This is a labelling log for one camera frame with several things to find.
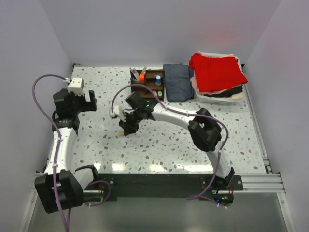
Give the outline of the brown wooden desk organizer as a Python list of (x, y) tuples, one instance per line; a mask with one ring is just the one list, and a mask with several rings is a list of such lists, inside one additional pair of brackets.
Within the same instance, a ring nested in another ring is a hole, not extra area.
[[(160, 75), (162, 77), (162, 85), (157, 86), (155, 84), (155, 77), (157, 75)], [(140, 82), (140, 81), (131, 81), (131, 92), (136, 92), (140, 95), (140, 97), (144, 98), (144, 99), (153, 99), (154, 95), (152, 93), (150, 93), (147, 89), (145, 89), (144, 87), (141, 87), (141, 85), (143, 86), (147, 86), (148, 88), (150, 88), (152, 91), (156, 91), (156, 93), (158, 91), (162, 91), (162, 97), (159, 97), (157, 95), (157, 97), (163, 101), (164, 97), (165, 97), (165, 70), (164, 69), (147, 69), (146, 73), (145, 73), (145, 81), (144, 82)]]

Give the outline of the purple capped white marker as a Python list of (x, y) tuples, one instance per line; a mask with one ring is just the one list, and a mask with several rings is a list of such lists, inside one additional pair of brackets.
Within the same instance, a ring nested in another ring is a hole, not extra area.
[(130, 69), (131, 73), (133, 74), (133, 77), (135, 80), (139, 80), (139, 75), (134, 71), (134, 69)]

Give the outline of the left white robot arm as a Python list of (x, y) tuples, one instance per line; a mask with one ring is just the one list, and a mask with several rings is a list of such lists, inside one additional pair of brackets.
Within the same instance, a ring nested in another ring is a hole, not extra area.
[(79, 113), (95, 112), (97, 100), (89, 91), (90, 100), (67, 89), (53, 95), (55, 111), (52, 115), (54, 143), (44, 174), (35, 179), (35, 189), (47, 213), (81, 206), (86, 202), (84, 190), (96, 189), (100, 184), (98, 171), (93, 164), (73, 170), (71, 158), (77, 140)]

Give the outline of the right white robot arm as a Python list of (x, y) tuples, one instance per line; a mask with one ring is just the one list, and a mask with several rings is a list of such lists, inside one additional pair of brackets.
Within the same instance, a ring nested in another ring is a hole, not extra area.
[(167, 107), (159, 98), (147, 101), (136, 92), (126, 98), (126, 103), (131, 106), (131, 110), (126, 112), (120, 106), (113, 106), (111, 114), (112, 117), (120, 118), (119, 126), (125, 136), (136, 133), (143, 120), (167, 122), (187, 129), (193, 144), (206, 153), (212, 164), (213, 177), (209, 186), (215, 183), (217, 188), (225, 190), (232, 185), (235, 171), (223, 151), (229, 137), (228, 129), (207, 109), (186, 111)]

